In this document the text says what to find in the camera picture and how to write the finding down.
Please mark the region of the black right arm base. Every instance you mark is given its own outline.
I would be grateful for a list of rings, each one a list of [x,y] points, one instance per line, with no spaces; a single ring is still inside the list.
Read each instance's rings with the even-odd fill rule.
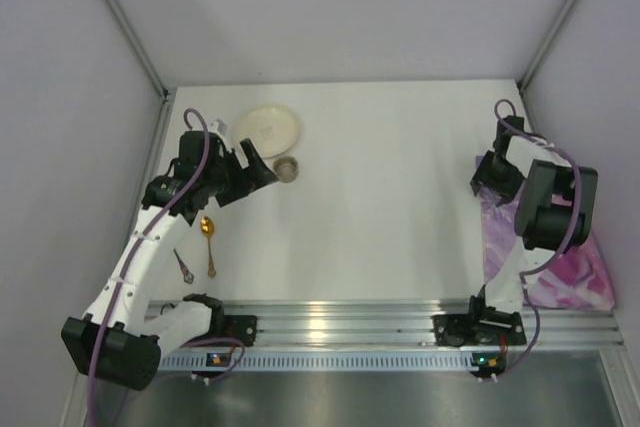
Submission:
[[[436,344],[443,347],[523,346],[526,334],[518,313],[490,313],[473,319],[470,314],[442,314],[433,317]]]

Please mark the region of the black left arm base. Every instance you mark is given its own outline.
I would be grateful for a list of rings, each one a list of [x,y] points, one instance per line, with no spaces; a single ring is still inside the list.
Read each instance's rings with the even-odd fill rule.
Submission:
[[[258,318],[254,315],[225,315],[224,321],[213,331],[191,339],[186,346],[213,345],[215,341],[229,344],[239,340],[246,347],[252,347],[258,332]]]

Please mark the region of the purple Elsa placemat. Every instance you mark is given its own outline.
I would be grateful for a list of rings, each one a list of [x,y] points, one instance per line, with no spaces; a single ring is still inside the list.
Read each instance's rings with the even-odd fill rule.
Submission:
[[[489,282],[499,273],[518,238],[514,217],[518,201],[499,205],[500,197],[480,189],[483,274]],[[545,309],[607,312],[616,304],[612,283],[593,237],[563,255],[530,284],[531,302]]]

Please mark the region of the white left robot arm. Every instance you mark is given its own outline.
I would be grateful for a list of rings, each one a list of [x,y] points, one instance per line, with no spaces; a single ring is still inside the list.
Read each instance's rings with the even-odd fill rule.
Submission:
[[[159,270],[209,202],[224,207],[277,180],[250,139],[229,148],[215,131],[184,132],[166,173],[146,186],[133,233],[100,294],[62,327],[78,372],[141,391],[175,350],[223,337],[223,303],[206,294],[188,294],[168,313],[146,318]]]

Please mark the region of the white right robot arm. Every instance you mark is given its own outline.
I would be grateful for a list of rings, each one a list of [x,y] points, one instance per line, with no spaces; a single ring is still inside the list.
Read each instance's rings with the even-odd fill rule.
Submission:
[[[520,311],[524,292],[551,264],[585,243],[591,232],[599,174],[525,131],[525,119],[499,117],[493,148],[479,162],[470,186],[497,196],[500,205],[517,203],[517,240],[499,273],[482,288],[488,307]]]

